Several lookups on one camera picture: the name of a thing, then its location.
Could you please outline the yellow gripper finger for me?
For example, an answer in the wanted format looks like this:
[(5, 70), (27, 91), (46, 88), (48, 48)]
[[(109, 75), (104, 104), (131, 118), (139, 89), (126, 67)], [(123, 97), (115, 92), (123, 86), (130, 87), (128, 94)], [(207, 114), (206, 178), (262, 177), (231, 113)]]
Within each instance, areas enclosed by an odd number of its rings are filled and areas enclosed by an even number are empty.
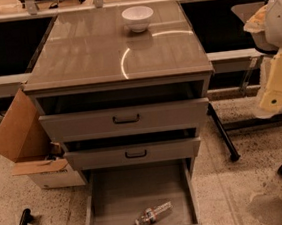
[(264, 57), (260, 68), (258, 110), (275, 114), (282, 108), (282, 48), (272, 58)]
[(248, 33), (260, 33), (265, 30), (267, 6), (262, 6), (253, 16), (244, 24), (244, 30)]

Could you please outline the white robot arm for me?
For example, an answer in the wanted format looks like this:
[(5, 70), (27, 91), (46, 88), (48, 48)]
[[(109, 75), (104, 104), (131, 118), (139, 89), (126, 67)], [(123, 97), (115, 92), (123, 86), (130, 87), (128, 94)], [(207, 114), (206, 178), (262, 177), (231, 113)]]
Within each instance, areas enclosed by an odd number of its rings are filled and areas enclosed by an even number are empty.
[(253, 111), (260, 119), (271, 118), (282, 108), (282, 0), (268, 0), (244, 24), (244, 30), (249, 33), (263, 31), (266, 42), (278, 48), (271, 60), (263, 58), (261, 86)]

